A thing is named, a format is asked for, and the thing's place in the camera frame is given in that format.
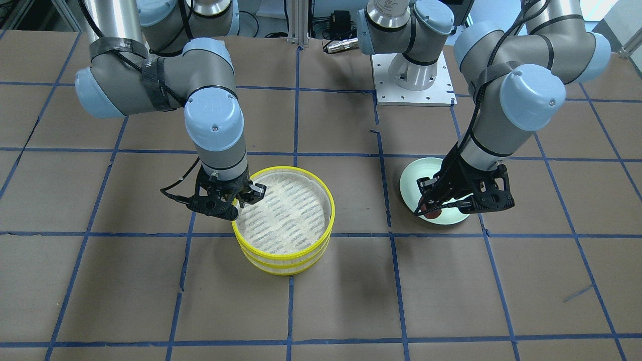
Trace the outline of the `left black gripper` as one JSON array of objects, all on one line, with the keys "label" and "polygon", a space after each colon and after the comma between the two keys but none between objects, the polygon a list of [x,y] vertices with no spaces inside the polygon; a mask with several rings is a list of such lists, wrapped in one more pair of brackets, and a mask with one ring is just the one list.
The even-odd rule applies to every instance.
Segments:
[{"label": "left black gripper", "polygon": [[463,160],[456,145],[435,177],[431,186],[432,209],[461,198],[465,204],[458,209],[463,214],[504,211],[515,206],[507,167],[500,164],[493,170],[479,170]]}]

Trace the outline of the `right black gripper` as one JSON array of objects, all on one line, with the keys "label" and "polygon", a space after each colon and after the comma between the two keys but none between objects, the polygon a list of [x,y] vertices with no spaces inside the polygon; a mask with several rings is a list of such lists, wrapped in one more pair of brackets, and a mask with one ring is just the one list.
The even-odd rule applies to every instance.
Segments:
[{"label": "right black gripper", "polygon": [[195,183],[195,194],[188,198],[187,208],[196,213],[223,220],[236,220],[238,208],[233,205],[239,201],[240,208],[246,204],[256,204],[266,194],[267,187],[251,184],[248,168],[232,180],[219,180],[200,168]]}]

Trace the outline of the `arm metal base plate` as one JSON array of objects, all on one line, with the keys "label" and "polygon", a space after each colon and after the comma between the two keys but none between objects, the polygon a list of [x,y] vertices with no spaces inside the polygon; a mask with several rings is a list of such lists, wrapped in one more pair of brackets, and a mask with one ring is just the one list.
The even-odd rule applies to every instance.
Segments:
[{"label": "arm metal base plate", "polygon": [[419,66],[401,54],[372,55],[372,76],[377,104],[449,107],[457,104],[445,56]]}]

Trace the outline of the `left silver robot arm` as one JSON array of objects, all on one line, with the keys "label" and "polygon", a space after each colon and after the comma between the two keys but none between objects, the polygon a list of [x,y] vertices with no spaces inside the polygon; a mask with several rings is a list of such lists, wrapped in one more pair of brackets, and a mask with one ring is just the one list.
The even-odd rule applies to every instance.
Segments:
[{"label": "left silver robot arm", "polygon": [[[440,1],[369,1],[358,13],[359,46],[433,69],[453,20]],[[579,1],[522,1],[507,31],[492,22],[463,30],[454,56],[475,109],[440,170],[417,180],[414,214],[434,219],[445,208],[473,214],[514,207],[504,159],[549,123],[566,85],[600,76],[610,54],[608,39],[586,30]]]}]

